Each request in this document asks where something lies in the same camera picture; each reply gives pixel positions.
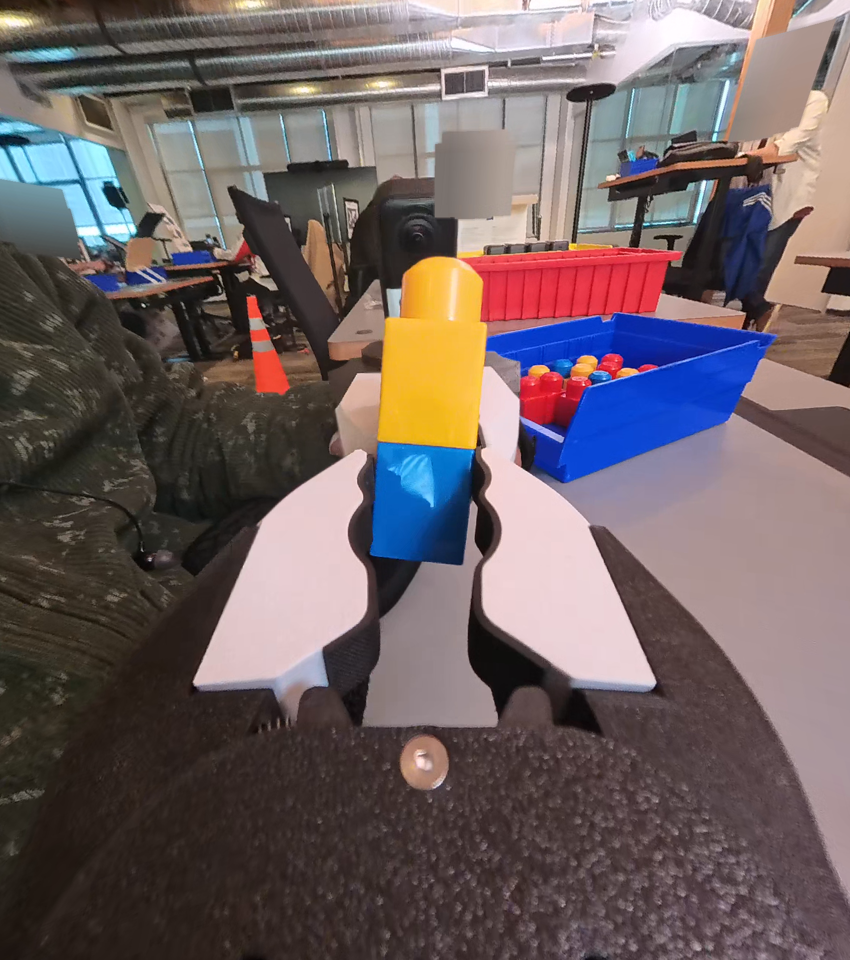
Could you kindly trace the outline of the wooden standing desk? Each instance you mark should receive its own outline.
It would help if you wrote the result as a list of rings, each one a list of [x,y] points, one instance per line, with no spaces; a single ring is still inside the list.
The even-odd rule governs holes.
[[[629,198],[636,199],[636,210],[628,246],[637,248],[641,244],[647,208],[653,198],[681,192],[692,184],[707,183],[708,181],[717,183],[715,196],[724,198],[731,179],[734,177],[745,176],[748,173],[754,174],[769,167],[795,162],[797,159],[795,153],[785,153],[775,158],[759,153],[709,162],[686,161],[658,166],[630,176],[617,175],[602,182],[599,189],[607,191],[610,202],[628,200]]]

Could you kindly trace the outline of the red plastic bin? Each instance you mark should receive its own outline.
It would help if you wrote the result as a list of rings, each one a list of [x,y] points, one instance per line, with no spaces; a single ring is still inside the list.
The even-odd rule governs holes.
[[[486,322],[641,314],[658,305],[679,251],[598,247],[466,257],[481,276]]]

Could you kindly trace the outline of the black tilted panel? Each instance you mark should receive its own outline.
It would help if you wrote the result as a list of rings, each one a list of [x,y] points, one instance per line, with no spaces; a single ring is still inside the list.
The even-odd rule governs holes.
[[[285,215],[274,201],[262,200],[237,186],[228,193],[251,252],[263,260],[290,312],[304,332],[322,379],[341,362],[331,359],[328,341],[339,318],[295,241]]]

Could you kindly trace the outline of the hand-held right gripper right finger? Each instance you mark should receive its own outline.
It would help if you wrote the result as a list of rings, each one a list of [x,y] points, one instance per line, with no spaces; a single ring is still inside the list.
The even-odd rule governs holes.
[[[503,715],[538,689],[551,716],[580,691],[647,694],[656,678],[587,519],[512,460],[475,461],[475,569],[468,657]]]

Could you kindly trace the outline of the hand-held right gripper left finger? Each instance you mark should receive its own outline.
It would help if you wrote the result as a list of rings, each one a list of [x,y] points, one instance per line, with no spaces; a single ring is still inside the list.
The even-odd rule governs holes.
[[[193,677],[199,692],[271,691],[295,719],[307,690],[347,694],[378,663],[370,560],[374,460],[362,450],[261,521]]]

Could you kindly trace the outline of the black office chair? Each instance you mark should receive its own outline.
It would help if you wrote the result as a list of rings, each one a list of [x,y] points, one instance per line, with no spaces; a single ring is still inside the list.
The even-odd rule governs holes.
[[[681,260],[666,270],[663,294],[705,303],[712,294],[723,291],[723,247],[721,237],[704,244],[699,234],[694,234]]]

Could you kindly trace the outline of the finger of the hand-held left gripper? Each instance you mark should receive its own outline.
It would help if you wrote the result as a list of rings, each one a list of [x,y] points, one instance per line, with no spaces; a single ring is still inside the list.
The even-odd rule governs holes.
[[[336,407],[337,438],[342,456],[356,451],[376,456],[382,378],[379,372],[359,372]]]
[[[483,372],[479,404],[479,444],[483,449],[517,462],[520,402],[495,370]]]

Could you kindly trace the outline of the blue plastic bin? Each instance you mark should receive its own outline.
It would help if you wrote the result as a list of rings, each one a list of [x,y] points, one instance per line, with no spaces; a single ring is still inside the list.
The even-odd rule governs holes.
[[[568,427],[534,425],[535,466],[561,482],[724,424],[774,336],[643,315],[570,319],[492,336],[493,353],[531,366],[620,354],[655,369],[585,390]]]

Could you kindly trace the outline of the grey table with wooden edge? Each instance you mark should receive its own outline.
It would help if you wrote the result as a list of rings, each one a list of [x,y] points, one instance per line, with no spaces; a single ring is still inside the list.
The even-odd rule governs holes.
[[[328,352],[332,360],[349,361],[358,359],[370,343],[383,339],[385,321],[383,307],[386,306],[385,301],[386,297],[383,296],[380,282],[372,281],[329,338]],[[744,315],[740,311],[668,294],[660,294],[658,305],[651,311],[645,312],[644,316],[680,320],[698,325],[706,324],[707,326],[725,327],[733,330],[739,330],[744,320]],[[558,322],[563,323],[571,319],[582,319],[584,317],[584,314],[575,314],[557,318],[496,320],[487,322],[486,326],[488,336],[491,337],[511,331],[550,326]]]

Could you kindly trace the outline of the blue mega block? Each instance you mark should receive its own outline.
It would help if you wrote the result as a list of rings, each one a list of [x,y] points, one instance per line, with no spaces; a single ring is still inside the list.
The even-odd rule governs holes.
[[[380,440],[371,555],[462,565],[475,453],[474,449]]]

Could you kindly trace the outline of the group of mega blocks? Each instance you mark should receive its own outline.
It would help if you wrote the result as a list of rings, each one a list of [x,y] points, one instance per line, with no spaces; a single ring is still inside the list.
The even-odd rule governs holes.
[[[655,364],[625,366],[623,357],[613,353],[533,364],[520,379],[520,415],[536,425],[567,428],[589,387],[655,369]]]

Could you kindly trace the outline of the black floor lamp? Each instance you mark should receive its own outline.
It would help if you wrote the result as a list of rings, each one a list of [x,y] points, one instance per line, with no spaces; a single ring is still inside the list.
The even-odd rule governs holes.
[[[582,110],[582,131],[580,139],[580,150],[578,160],[578,171],[575,177],[575,204],[572,219],[570,246],[577,243],[579,220],[582,210],[582,198],[584,191],[584,176],[586,172],[587,154],[590,138],[590,127],[595,103],[612,96],[616,91],[615,85],[608,82],[589,82],[570,90],[566,95],[569,104],[580,105]]]

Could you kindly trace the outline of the blue jacket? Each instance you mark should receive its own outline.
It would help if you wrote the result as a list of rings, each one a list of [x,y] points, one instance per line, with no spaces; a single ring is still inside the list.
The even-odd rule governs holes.
[[[740,301],[751,293],[764,261],[770,222],[769,185],[729,189],[720,234],[725,303]]]

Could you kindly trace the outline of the orange traffic cone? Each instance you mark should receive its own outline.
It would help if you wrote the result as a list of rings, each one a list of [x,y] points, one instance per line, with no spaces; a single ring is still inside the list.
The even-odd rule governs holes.
[[[284,395],[289,389],[287,375],[254,295],[247,296],[246,307],[256,391]]]

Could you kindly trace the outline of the yellow mega block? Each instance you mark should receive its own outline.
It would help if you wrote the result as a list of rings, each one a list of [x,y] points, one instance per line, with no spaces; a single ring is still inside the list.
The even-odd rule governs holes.
[[[385,320],[378,441],[473,450],[486,353],[483,283],[465,261],[430,257],[403,277]]]

